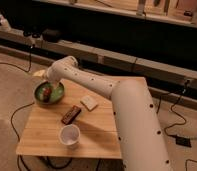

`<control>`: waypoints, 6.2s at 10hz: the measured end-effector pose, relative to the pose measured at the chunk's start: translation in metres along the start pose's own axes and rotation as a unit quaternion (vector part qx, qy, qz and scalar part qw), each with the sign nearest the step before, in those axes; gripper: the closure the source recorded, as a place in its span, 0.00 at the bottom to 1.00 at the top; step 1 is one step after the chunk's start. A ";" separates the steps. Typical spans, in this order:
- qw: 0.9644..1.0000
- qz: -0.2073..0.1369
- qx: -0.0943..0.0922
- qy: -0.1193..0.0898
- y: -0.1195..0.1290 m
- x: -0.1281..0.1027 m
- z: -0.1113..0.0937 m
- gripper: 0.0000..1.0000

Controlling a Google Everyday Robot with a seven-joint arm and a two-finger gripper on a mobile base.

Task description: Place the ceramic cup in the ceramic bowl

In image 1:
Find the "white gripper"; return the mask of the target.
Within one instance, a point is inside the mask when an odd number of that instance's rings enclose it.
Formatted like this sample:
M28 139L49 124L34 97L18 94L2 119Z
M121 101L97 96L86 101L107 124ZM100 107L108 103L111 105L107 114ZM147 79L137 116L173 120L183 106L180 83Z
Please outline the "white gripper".
M34 77L44 77L46 70L38 70L33 73ZM46 80L51 84L51 86L56 89L60 85L60 81L56 80L54 77L46 77ZM42 100L43 101L48 101L50 99L52 93L52 88L51 87L44 87L43 92L42 92Z

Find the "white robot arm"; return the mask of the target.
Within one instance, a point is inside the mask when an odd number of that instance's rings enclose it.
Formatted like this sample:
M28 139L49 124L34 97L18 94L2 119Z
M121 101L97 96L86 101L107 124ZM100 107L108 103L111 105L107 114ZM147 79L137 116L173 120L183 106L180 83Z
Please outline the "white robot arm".
M148 86L82 71L73 56L34 73L50 83L71 80L112 102L124 171L173 171Z

